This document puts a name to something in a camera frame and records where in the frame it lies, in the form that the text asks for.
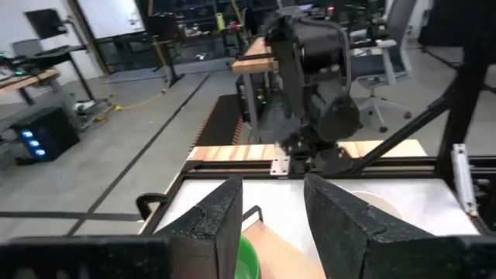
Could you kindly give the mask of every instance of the wooden tabletop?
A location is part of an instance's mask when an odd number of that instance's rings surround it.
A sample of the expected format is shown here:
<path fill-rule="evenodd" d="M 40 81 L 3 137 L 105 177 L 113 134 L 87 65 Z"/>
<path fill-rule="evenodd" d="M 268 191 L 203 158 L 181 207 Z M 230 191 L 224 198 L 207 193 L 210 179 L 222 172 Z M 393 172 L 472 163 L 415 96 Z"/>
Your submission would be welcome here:
<path fill-rule="evenodd" d="M 250 46 L 245 55 L 257 55 L 271 53 L 270 47 L 265 46 L 263 37 L 257 38 Z M 256 60 L 236 61 L 232 65 L 232 71 L 237 74 L 260 73 L 277 69 L 277 61 L 274 58 L 263 58 Z"/>
<path fill-rule="evenodd" d="M 45 81 L 51 78 L 58 78 L 59 75 L 60 75 L 59 71 L 55 69 L 49 69 L 47 71 L 44 71 L 42 74 L 39 74 L 37 77 L 35 76 L 11 77 L 6 81 L 0 82 L 0 94 L 10 93 L 19 90 L 20 88 L 26 88 L 28 86 L 38 83 L 40 80 Z"/>
<path fill-rule="evenodd" d="M 382 140 L 341 142 L 353 158 L 360 158 L 382 143 Z M 239 146 L 197 146 L 188 160 L 202 161 L 240 161 L 240 160 L 273 160 L 277 153 L 283 152 L 274 144 L 239 145 Z M 416 139 L 407 139 L 398 144 L 384 157 L 424 157 L 424 149 Z"/>

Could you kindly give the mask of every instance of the green bowl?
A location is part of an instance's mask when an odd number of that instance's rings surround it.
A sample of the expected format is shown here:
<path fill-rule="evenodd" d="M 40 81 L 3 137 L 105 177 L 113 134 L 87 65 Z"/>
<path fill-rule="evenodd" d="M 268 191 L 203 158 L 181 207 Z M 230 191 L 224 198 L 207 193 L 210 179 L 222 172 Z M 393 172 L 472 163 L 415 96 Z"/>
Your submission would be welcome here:
<path fill-rule="evenodd" d="M 260 263 L 250 241 L 241 236 L 235 279 L 260 279 Z"/>

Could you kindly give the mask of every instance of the computer monitor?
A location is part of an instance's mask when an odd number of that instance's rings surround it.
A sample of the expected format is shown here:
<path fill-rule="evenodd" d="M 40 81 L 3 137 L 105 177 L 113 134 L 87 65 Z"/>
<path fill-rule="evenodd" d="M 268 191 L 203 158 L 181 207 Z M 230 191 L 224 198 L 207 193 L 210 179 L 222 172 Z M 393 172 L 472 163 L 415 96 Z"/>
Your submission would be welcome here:
<path fill-rule="evenodd" d="M 67 33 L 67 28 L 56 9 L 42 9 L 24 14 L 41 40 Z"/>

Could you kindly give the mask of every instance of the workbench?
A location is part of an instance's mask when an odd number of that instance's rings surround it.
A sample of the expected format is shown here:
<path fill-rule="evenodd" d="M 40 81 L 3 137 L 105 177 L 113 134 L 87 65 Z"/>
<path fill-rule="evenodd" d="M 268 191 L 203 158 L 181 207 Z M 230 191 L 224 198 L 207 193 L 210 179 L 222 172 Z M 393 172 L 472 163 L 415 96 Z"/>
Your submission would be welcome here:
<path fill-rule="evenodd" d="M 271 53 L 270 47 L 265 46 L 265 41 L 263 37 L 256 38 L 251 44 L 248 51 L 245 53 L 245 56 L 251 55 L 261 55 L 261 54 L 269 54 Z M 278 69 L 277 61 L 274 58 L 261 58 L 255 60 L 244 60 L 235 61 L 232 66 L 232 72 L 236 74 L 243 75 L 243 81 L 245 84 L 245 92 L 246 92 L 246 101 L 248 103 L 248 113 L 250 114 L 250 125 L 252 129 L 252 133 L 257 135 L 258 133 L 258 116 L 257 116 L 257 106 L 256 106 L 256 95 L 253 90 L 253 84 L 251 81 L 251 74 L 256 73 L 267 73 L 270 71 L 275 71 Z"/>
<path fill-rule="evenodd" d="M 339 145 L 346 148 L 350 156 L 357 158 L 363 157 L 381 142 L 380 140 L 341 142 Z M 167 210 L 161 212 L 160 209 L 156 209 L 145 222 L 143 230 L 151 222 L 158 222 L 154 231 L 170 224 L 224 181 L 224 179 L 215 179 L 214 177 L 202 177 L 208 164 L 215 165 L 212 169 L 225 171 L 229 175 L 236 175 L 240 172 L 246 174 L 249 171 L 242 168 L 241 164 L 246 167 L 250 166 L 250 163 L 273 160 L 280 152 L 281 150 L 276 145 L 195 147 L 188 157 L 187 164 L 188 162 L 196 164 L 202 162 L 205 167 L 189 171 L 191 176 L 186 178 L 178 179 L 176 177 L 176 180 L 166 191 L 166 193 L 173 193 L 171 200 L 168 200 Z M 419 142 L 415 139 L 408 139 L 385 154 L 383 158 L 401 159 L 401 157 L 422 158 L 425 156 L 425 151 Z M 224 163 L 225 165 L 232 164 L 232 168 L 220 170 Z M 193 178 L 193 174 L 197 174 L 198 178 Z M 443 180 L 331 179 L 328 181 L 347 191 L 365 191 L 379 195 L 393 205 L 406 222 L 433 235 L 479 234 Z M 244 175 L 243 212 L 255 205 L 260 206 L 264 225 L 286 243 L 295 247 L 297 253 L 302 253 L 304 258 L 319 265 L 319 255 L 308 226 L 303 187 L 304 181 L 302 179 L 261 179 Z M 247 226 L 250 224 L 243 223 L 243 229 Z M 260 248 L 256 244 L 254 246 L 256 250 Z M 262 270 L 264 270 L 264 261 L 267 262 L 268 260 L 270 259 L 261 259 Z M 296 277 L 298 276 L 292 274 L 286 278 Z"/>
<path fill-rule="evenodd" d="M 74 104 L 71 98 L 64 93 L 63 88 L 56 81 L 56 79 L 60 76 L 59 71 L 55 69 L 49 69 L 44 71 L 37 76 L 22 76 L 22 77 L 11 77 L 8 80 L 0 82 L 0 95 L 3 94 L 12 94 L 14 92 L 18 92 L 21 96 L 22 100 L 29 106 L 34 109 L 37 108 L 37 104 L 33 100 L 33 98 L 29 95 L 29 92 L 26 88 L 30 86 L 35 86 L 41 83 L 45 85 L 49 85 L 52 88 L 55 99 L 50 99 L 48 104 L 40 104 L 40 107 L 46 107 L 47 105 L 58 104 L 62 107 L 62 109 L 67 114 L 69 121 L 74 127 L 79 127 L 81 122 L 74 112 Z M 25 111 L 19 112 L 15 117 L 9 117 L 8 121 L 2 120 L 0 121 L 0 131 L 3 131 L 11 126 L 16 119 L 21 119 L 26 117 L 28 114 L 32 113 L 32 109 L 26 109 Z"/>

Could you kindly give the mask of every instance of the computer tower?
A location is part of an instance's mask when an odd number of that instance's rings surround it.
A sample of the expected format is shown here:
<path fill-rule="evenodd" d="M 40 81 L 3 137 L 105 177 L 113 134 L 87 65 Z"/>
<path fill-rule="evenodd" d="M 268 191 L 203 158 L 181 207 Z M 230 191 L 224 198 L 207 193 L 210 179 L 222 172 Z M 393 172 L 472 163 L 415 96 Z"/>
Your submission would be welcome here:
<path fill-rule="evenodd" d="M 18 121 L 12 129 L 38 161 L 53 161 L 80 141 L 60 107 L 42 109 Z"/>

